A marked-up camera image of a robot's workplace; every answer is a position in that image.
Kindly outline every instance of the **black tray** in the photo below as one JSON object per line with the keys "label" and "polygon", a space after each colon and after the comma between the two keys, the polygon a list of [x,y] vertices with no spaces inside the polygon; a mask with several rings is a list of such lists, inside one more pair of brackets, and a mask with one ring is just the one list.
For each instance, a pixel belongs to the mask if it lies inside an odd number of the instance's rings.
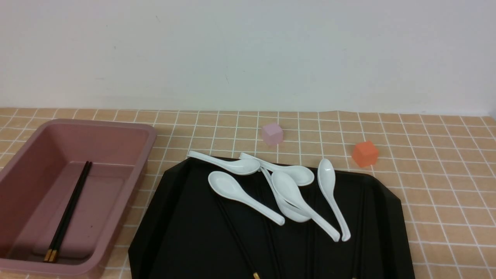
{"label": "black tray", "polygon": [[[164,173],[128,251],[134,279],[253,278],[208,185],[214,170],[222,169],[190,158]],[[279,212],[262,173],[233,177]],[[300,190],[340,231],[317,180]],[[222,202],[262,279],[415,278],[400,200],[374,177],[342,171],[334,194],[351,231],[347,242],[333,242],[313,221],[286,218],[278,226],[246,205]]]}

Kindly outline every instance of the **pink cube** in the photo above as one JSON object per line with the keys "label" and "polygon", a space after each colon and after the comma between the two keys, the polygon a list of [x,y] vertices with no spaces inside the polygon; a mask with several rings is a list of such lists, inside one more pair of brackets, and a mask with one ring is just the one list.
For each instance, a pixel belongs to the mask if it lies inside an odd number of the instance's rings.
{"label": "pink cube", "polygon": [[282,129],[276,122],[262,127],[262,139],[267,145],[276,145],[282,142]]}

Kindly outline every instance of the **white wall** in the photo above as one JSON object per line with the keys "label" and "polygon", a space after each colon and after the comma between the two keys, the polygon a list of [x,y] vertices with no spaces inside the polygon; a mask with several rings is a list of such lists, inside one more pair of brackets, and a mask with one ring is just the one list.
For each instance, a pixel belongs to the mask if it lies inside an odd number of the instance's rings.
{"label": "white wall", "polygon": [[494,0],[2,0],[0,106],[486,114]]}

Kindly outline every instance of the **pink plastic tray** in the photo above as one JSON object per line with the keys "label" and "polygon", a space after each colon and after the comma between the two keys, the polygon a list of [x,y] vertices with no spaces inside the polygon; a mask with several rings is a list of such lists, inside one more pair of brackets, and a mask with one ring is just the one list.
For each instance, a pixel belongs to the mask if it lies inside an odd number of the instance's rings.
{"label": "pink plastic tray", "polygon": [[[57,119],[38,128],[0,172],[0,270],[98,278],[155,138],[142,124]],[[59,260],[43,263],[86,161],[93,167]]]}

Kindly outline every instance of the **white ceramic spoon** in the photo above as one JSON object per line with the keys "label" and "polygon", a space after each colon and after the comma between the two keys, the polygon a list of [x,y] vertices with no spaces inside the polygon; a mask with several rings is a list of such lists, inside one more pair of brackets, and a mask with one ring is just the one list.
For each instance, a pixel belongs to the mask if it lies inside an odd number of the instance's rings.
{"label": "white ceramic spoon", "polygon": [[270,189],[272,190],[272,193],[274,194],[274,198],[276,200],[277,206],[281,210],[282,214],[284,214],[284,216],[286,216],[287,218],[289,218],[295,222],[298,222],[298,223],[303,223],[303,222],[310,220],[310,217],[305,216],[305,213],[303,211],[301,211],[299,208],[296,208],[296,207],[290,205],[276,191],[276,189],[274,189],[274,185],[272,185],[272,178],[270,177],[270,174],[266,169],[260,168],[260,171],[265,176],[265,179],[267,179],[267,183],[269,184]]}
{"label": "white ceramic spoon", "polygon": [[276,191],[287,202],[306,212],[308,216],[310,216],[310,218],[314,220],[315,223],[332,238],[332,240],[334,240],[334,242],[339,241],[339,232],[305,202],[298,186],[291,176],[281,171],[275,171],[272,173],[272,184]]}
{"label": "white ceramic spoon", "polygon": [[307,167],[303,166],[278,166],[269,162],[266,162],[264,160],[258,159],[257,157],[253,157],[251,155],[248,155],[246,153],[241,153],[240,154],[240,159],[246,160],[246,159],[255,159],[260,163],[260,166],[262,168],[266,168],[270,170],[271,172],[275,171],[282,171],[289,176],[296,182],[296,185],[298,186],[305,186],[313,182],[315,179],[315,175],[313,172],[308,169]]}
{"label": "white ceramic spoon", "polygon": [[271,219],[279,226],[284,225],[285,219],[283,216],[250,197],[231,175],[222,171],[213,171],[208,175],[208,183],[220,196],[243,203]]}
{"label": "white ceramic spoon", "polygon": [[346,223],[346,220],[344,219],[343,214],[341,213],[341,210],[339,210],[338,204],[334,199],[336,173],[334,172],[334,168],[329,160],[322,159],[322,161],[320,161],[317,169],[317,180],[320,191],[331,206],[334,215],[336,215],[336,219],[338,219],[341,232],[343,233],[341,240],[349,240],[351,237],[350,229],[348,228],[348,224]]}
{"label": "white ceramic spoon", "polygon": [[224,161],[221,159],[214,158],[196,151],[189,151],[186,157],[193,157],[205,162],[209,162],[216,166],[219,166],[229,172],[238,175],[248,175],[258,171],[260,168],[260,163],[255,160],[238,160],[238,161]]}

